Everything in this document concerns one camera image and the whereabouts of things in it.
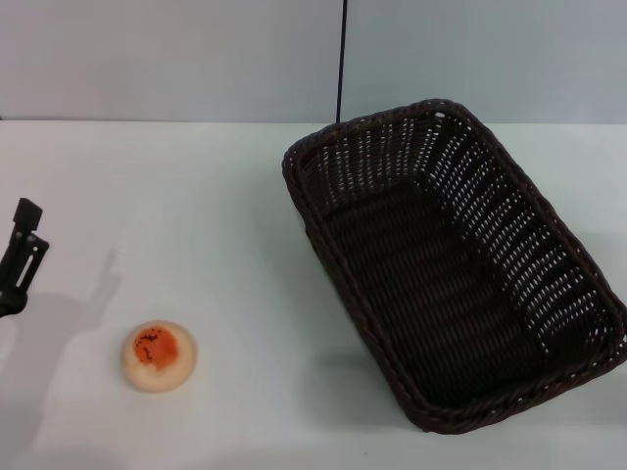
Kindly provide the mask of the round bun with orange top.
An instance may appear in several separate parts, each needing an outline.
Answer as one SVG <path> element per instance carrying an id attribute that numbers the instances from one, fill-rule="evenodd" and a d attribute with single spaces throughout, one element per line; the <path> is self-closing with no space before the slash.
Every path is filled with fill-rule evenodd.
<path id="1" fill-rule="evenodd" d="M 181 325 L 167 320 L 135 327 L 121 348 L 121 370 L 128 382 L 145 393 L 172 391 L 185 383 L 197 363 L 197 344 Z"/>

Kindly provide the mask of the black woven wicker basket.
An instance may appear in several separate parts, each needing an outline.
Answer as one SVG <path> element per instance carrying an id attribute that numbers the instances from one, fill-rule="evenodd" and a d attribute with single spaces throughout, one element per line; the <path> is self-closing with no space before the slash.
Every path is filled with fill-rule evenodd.
<path id="1" fill-rule="evenodd" d="M 282 174 L 408 420 L 501 422 L 627 362 L 627 305 L 506 148 L 425 100 L 326 126 Z"/>

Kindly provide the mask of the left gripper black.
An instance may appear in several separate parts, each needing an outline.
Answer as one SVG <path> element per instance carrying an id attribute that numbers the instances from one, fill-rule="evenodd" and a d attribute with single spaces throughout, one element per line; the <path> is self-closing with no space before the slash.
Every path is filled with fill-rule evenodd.
<path id="1" fill-rule="evenodd" d="M 24 310 L 25 294 L 50 247 L 35 234 L 42 214 L 42 208 L 31 200 L 19 199 L 14 228 L 0 260 L 0 318 Z"/>

